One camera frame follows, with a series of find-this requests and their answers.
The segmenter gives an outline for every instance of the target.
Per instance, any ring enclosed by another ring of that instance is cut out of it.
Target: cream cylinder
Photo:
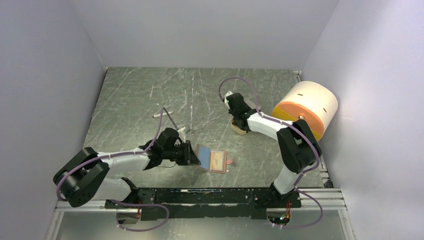
[[[319,140],[338,107],[336,96],[330,90],[313,81],[301,81],[274,107],[272,116],[286,121],[304,119]]]

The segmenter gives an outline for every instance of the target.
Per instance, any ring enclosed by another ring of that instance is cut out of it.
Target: small notebook
[[[208,172],[225,173],[227,166],[227,152],[210,150],[207,147],[197,145],[196,148],[197,158],[200,160],[201,168]]]

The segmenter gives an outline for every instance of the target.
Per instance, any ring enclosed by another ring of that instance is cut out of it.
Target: glass panel
[[[317,219],[319,211],[294,210],[289,226],[308,224]],[[145,229],[159,224],[158,221],[139,221],[125,227]],[[81,213],[65,212],[57,235],[58,240],[216,240],[216,239],[314,239],[344,240],[342,224],[337,210],[326,210],[321,222],[303,229],[280,229],[271,227],[267,220],[252,220],[248,217],[186,218],[170,219],[162,227],[148,232],[129,232],[116,227],[112,212]]]

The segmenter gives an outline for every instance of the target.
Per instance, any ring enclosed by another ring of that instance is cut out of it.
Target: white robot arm
[[[304,142],[298,134],[288,128],[283,122],[294,126],[300,130],[313,144],[318,155],[321,156],[321,148],[318,145],[311,129],[306,121],[270,120],[270,116],[256,110],[254,103],[245,101],[240,93],[227,92],[224,97],[224,104],[228,107],[228,112],[233,116],[231,128],[239,133],[258,132],[278,141],[284,165],[271,188],[275,188],[283,198],[290,193],[296,180],[304,170],[312,168],[316,162],[316,157],[312,149]]]

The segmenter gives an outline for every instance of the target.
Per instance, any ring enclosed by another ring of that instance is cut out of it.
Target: black mounting bracket
[[[231,188],[138,188],[143,203],[162,204],[169,209],[171,219],[251,217],[268,219],[267,209],[302,206],[299,193],[292,191],[284,199],[275,198],[268,187]],[[106,202],[106,209],[124,208]],[[141,207],[142,221],[164,219],[166,212],[159,207]]]

